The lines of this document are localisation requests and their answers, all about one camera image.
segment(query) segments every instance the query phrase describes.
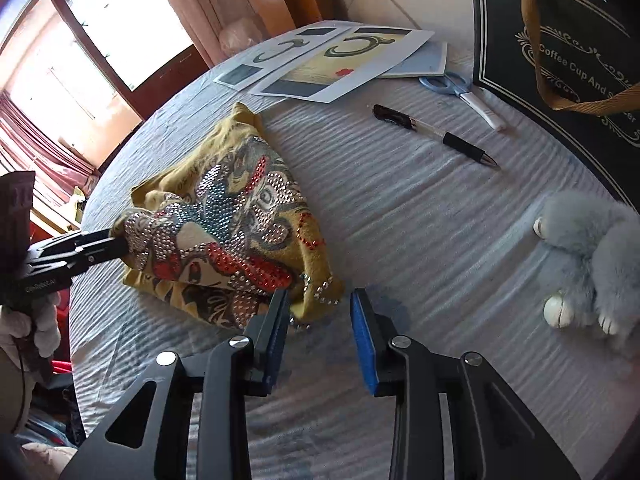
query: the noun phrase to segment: yellow t-shirt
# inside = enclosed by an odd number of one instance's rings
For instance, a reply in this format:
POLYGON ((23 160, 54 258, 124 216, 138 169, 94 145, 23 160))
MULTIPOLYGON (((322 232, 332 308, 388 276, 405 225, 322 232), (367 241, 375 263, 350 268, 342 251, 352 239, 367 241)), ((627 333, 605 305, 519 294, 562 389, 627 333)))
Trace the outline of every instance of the yellow t-shirt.
POLYGON ((126 285, 229 328, 265 309, 277 288, 289 290, 301 322, 338 303, 342 284, 300 186, 242 103, 131 200, 111 229, 129 243, 126 285))

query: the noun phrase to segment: black pen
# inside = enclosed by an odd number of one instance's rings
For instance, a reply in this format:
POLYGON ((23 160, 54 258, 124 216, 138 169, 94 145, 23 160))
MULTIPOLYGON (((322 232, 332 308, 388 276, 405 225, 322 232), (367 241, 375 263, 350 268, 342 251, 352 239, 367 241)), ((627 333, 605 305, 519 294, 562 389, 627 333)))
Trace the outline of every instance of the black pen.
POLYGON ((424 131, 430 134, 435 134, 440 137, 445 146, 449 146, 450 148, 457 150, 480 164, 500 169, 498 163, 487 155, 484 150, 481 150, 477 146, 469 144, 466 140, 460 139, 460 137, 441 130, 440 128, 423 123, 414 117, 392 110, 391 108, 387 108, 383 105, 373 105, 373 115, 381 121, 402 126, 407 130, 415 130, 416 132, 424 131))

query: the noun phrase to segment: black gift bag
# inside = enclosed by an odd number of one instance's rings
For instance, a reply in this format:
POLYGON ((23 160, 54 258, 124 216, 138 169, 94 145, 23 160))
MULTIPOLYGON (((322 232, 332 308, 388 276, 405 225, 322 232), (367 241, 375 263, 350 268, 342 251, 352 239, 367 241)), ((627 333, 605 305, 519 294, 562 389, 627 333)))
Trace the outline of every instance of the black gift bag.
POLYGON ((640 44, 603 0, 474 0, 474 83, 640 210, 640 44))

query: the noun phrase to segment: silver screw head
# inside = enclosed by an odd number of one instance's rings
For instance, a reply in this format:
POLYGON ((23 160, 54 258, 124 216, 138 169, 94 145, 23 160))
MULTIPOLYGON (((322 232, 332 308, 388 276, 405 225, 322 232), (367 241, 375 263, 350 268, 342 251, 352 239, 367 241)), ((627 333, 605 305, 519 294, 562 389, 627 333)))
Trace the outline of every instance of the silver screw head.
POLYGON ((411 340, 405 335, 397 335, 391 340, 391 344, 396 348, 409 348, 411 340))
POLYGON ((229 340, 233 348, 244 348, 249 344, 249 338, 245 335, 235 335, 229 340))
POLYGON ((168 366, 174 363, 176 357, 175 353, 170 351, 160 352, 158 357, 156 357, 156 363, 160 366, 168 366))
POLYGON ((482 356, 476 352, 469 352, 465 355, 465 363, 470 366, 480 366, 482 364, 482 356))

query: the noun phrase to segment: paper sheet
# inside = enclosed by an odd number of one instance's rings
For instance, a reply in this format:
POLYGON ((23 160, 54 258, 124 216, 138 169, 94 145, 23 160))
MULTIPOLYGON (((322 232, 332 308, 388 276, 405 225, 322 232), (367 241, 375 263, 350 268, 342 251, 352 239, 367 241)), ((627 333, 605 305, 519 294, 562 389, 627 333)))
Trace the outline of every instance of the paper sheet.
POLYGON ((251 94, 330 103, 393 68, 433 34, 409 28, 359 27, 277 70, 251 94))
POLYGON ((446 64, 447 42, 429 40, 403 62, 380 74, 378 79, 442 75, 446 64))
POLYGON ((317 25, 297 28, 261 43, 260 48, 251 50, 251 54, 233 57, 229 60, 229 67, 214 81, 234 90, 242 90, 350 28, 317 25))

